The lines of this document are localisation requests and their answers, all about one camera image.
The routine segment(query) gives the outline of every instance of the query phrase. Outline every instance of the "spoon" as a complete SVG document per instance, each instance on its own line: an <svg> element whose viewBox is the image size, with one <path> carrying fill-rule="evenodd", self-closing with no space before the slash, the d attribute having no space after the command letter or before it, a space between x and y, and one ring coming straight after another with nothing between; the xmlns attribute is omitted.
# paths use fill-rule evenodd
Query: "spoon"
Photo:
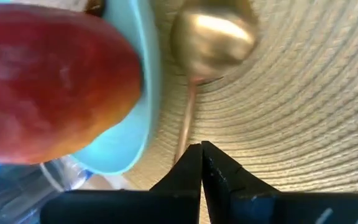
<svg viewBox="0 0 358 224"><path fill-rule="evenodd" d="M174 163L183 155L195 110L197 85L238 67L257 43L257 22L246 0L192 0L178 12L171 50L188 75L188 101Z"/></svg>

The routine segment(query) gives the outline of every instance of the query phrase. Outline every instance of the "woven placemat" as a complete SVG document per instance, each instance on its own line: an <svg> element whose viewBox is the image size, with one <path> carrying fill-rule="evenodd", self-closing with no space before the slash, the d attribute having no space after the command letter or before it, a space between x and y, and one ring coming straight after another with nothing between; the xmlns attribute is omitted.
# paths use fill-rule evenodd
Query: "woven placemat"
<svg viewBox="0 0 358 224"><path fill-rule="evenodd" d="M47 4L67 8L59 4L68 1L82 0ZM186 76L169 48L182 1L150 3L164 91L155 140L125 175L138 189L170 170L186 101ZM358 0L254 0L252 6L260 44L238 70L200 87L191 142L213 142L279 190L358 192ZM200 223L209 223L205 201Z"/></svg>

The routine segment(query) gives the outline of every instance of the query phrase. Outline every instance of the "apple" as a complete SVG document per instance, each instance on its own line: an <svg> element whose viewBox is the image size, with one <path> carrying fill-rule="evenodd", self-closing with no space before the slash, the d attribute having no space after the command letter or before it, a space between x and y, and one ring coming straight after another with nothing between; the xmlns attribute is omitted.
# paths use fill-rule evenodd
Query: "apple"
<svg viewBox="0 0 358 224"><path fill-rule="evenodd" d="M131 45L100 18L0 4L0 162L87 146L134 107L141 72Z"/></svg>

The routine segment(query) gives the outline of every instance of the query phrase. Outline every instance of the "black plastic object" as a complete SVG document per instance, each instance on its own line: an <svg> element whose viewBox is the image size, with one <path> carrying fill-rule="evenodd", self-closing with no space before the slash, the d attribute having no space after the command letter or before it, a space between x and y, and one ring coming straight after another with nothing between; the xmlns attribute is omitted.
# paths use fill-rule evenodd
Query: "black plastic object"
<svg viewBox="0 0 358 224"><path fill-rule="evenodd" d="M198 223L201 179L212 224L358 224L358 194L282 193L210 142L191 145L149 191L72 191L41 224Z"/></svg>

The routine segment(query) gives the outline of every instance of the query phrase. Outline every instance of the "blue object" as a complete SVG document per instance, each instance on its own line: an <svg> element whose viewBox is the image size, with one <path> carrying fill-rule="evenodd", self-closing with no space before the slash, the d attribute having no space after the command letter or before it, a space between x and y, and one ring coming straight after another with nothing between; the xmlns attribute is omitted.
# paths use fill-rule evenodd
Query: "blue object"
<svg viewBox="0 0 358 224"><path fill-rule="evenodd" d="M156 128L161 89L160 49L149 1L106 1L103 18L138 52L144 75L143 93L123 121L71 156L96 174L117 175L139 160Z"/></svg>

